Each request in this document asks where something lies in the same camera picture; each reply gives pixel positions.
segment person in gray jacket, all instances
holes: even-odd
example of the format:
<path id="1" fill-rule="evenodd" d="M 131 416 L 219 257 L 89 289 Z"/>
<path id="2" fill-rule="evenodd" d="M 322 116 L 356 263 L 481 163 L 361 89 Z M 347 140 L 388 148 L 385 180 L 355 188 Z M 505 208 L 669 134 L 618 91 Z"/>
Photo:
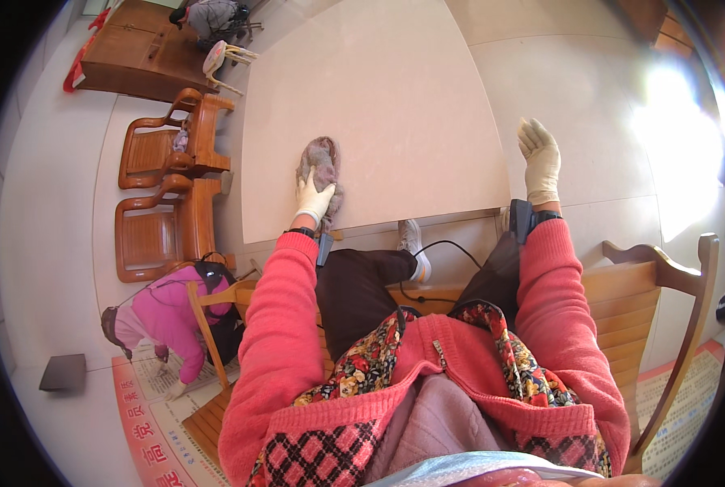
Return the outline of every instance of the person in gray jacket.
<path id="1" fill-rule="evenodd" d="M 189 7 L 174 10 L 171 24 L 182 29 L 189 24 L 197 31 L 197 47 L 208 52 L 220 41 L 231 41 L 249 17 L 246 5 L 232 0 L 200 0 Z"/>

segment white table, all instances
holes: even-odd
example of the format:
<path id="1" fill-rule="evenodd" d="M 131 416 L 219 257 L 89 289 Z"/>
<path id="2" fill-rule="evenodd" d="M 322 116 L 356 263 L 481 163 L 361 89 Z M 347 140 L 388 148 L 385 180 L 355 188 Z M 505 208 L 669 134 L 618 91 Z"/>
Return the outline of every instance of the white table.
<path id="1" fill-rule="evenodd" d="M 251 66 L 242 148 L 243 241 L 296 210 L 306 144 L 340 146 L 336 228 L 508 206 L 501 142 L 474 61 L 442 0 L 345 0 Z"/>

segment red cloth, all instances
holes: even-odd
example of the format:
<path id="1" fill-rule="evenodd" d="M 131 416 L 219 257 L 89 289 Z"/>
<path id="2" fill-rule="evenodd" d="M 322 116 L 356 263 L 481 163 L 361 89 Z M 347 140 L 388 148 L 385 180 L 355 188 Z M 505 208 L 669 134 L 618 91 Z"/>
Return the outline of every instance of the red cloth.
<path id="1" fill-rule="evenodd" d="M 492 334 L 441 315 L 409 323 L 393 385 L 369 394 L 300 407 L 297 396 L 324 384 L 316 327 L 314 240 L 282 235 L 266 262 L 246 313 L 239 349 L 241 376 L 224 414 L 219 458 L 233 485 L 242 485 L 265 440 L 274 432 L 332 430 L 372 422 L 383 432 L 418 375 L 440 373 L 433 341 L 443 348 L 446 374 L 501 427 L 547 439 L 589 435 L 595 423 L 609 450 L 612 473 L 622 472 L 630 425 L 609 363 L 596 343 L 596 326 L 563 220 L 540 224 L 521 251 L 518 336 L 539 364 L 558 375 L 584 404 L 534 407 L 511 399 Z"/>
<path id="2" fill-rule="evenodd" d="M 86 50 L 92 44 L 92 41 L 94 41 L 95 37 L 97 37 L 100 29 L 103 28 L 103 24 L 105 24 L 105 18 L 108 17 L 108 13 L 110 12 L 111 7 L 103 10 L 102 12 L 100 12 L 100 15 L 98 15 L 97 18 L 92 21 L 92 24 L 89 24 L 89 26 L 86 28 L 87 30 L 91 30 L 92 27 L 96 27 L 97 30 L 95 30 L 95 33 L 92 34 L 92 37 L 89 38 L 89 41 L 87 41 L 84 46 L 79 49 L 78 54 L 76 54 L 76 58 L 73 60 L 73 64 L 70 66 L 70 71 L 68 72 L 68 75 L 65 77 L 65 81 L 63 82 L 63 90 L 66 93 L 72 93 L 76 91 L 73 83 L 84 74 L 81 71 L 81 59 L 84 57 L 84 54 L 86 54 Z"/>

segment black cap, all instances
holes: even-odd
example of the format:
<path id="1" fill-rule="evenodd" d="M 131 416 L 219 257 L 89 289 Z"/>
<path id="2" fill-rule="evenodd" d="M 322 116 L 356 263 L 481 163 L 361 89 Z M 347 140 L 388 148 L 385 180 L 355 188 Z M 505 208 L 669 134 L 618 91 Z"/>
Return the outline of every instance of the black cap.
<path id="1" fill-rule="evenodd" d="M 179 9 L 176 9 L 173 12 L 171 12 L 170 15 L 168 16 L 168 18 L 170 19 L 171 24 L 177 25 L 179 27 L 179 30 L 181 30 L 182 25 L 179 21 L 181 19 L 183 19 L 185 15 L 186 15 L 186 7 L 181 7 Z"/>
<path id="2" fill-rule="evenodd" d="M 111 306 L 105 308 L 103 316 L 101 317 L 101 325 L 103 326 L 103 334 L 105 337 L 114 345 L 121 347 L 127 360 L 133 360 L 133 351 L 124 346 L 124 343 L 116 337 L 115 324 L 116 324 L 116 312 L 119 310 L 118 306 Z"/>

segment wooden armchair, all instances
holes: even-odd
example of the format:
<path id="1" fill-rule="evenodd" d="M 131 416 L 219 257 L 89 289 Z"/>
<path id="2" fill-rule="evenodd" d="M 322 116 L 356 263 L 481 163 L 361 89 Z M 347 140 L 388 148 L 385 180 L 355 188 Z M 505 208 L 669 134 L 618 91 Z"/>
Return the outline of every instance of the wooden armchair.
<path id="1" fill-rule="evenodd" d="M 219 110 L 232 110 L 231 100 L 219 95 L 201 95 L 185 88 L 179 93 L 168 114 L 159 119 L 137 119 L 129 124 L 119 165 L 119 188 L 151 188 L 159 185 L 168 172 L 182 171 L 189 178 L 211 172 L 230 170 L 230 158 L 214 152 L 214 139 Z M 186 120 L 173 118 L 175 111 L 188 112 Z M 186 128 L 186 152 L 173 151 L 178 129 Z"/>
<path id="2" fill-rule="evenodd" d="M 701 270 L 680 266 L 656 246 L 640 245 L 622 250 L 611 242 L 604 241 L 602 251 L 603 255 L 615 265 L 587 270 L 582 275 L 582 285 L 585 287 L 590 315 L 596 322 L 598 346 L 609 360 L 612 377 L 620 389 L 625 409 L 630 417 L 630 452 L 624 473 L 640 473 L 641 455 L 665 419 L 690 367 L 695 348 L 699 345 L 701 332 L 711 307 L 717 273 L 719 239 L 714 234 L 704 234 L 699 239 Z M 224 297 L 222 297 L 224 293 L 197 297 L 196 283 L 187 284 L 190 302 L 193 303 L 195 316 L 201 325 L 206 342 L 213 343 L 213 339 L 203 316 L 202 306 L 233 302 L 241 317 L 245 317 L 255 284 L 255 281 L 240 281 L 236 283 L 234 289 L 231 287 L 225 291 Z M 640 431 L 639 417 L 636 414 L 636 380 L 639 377 L 641 358 L 652 327 L 661 287 L 671 287 L 692 295 L 695 297 L 695 304 L 666 389 L 648 424 L 643 431 Z M 455 302 L 462 293 L 462 287 L 420 287 L 416 290 L 409 289 L 407 292 L 411 296 L 438 297 Z M 392 287 L 390 293 L 398 305 L 414 307 L 423 315 L 446 314 L 454 306 L 452 302 L 414 302 L 407 299 L 396 287 Z M 321 324 L 319 310 L 317 310 L 317 324 Z M 320 342 L 324 340 L 324 331 L 321 328 L 319 336 Z M 221 365 L 213 352 L 211 355 L 215 363 Z M 187 418 L 184 426 L 192 438 L 201 445 L 203 451 L 218 465 L 217 442 L 221 430 L 221 415 L 219 415 L 220 429 L 214 430 L 205 424 L 202 428 L 199 426 L 203 421 L 201 416 L 223 414 L 229 403 L 231 388 L 227 384 L 227 376 L 219 366 L 217 373 L 222 383 L 221 394 Z"/>
<path id="3" fill-rule="evenodd" d="M 220 191 L 218 179 L 189 180 L 169 175 L 153 196 L 120 201 L 114 220 L 119 280 L 159 279 L 178 264 L 214 251 L 211 199 Z M 167 193 L 178 196 L 164 198 Z M 153 211 L 125 215 L 127 211 L 144 209 Z"/>

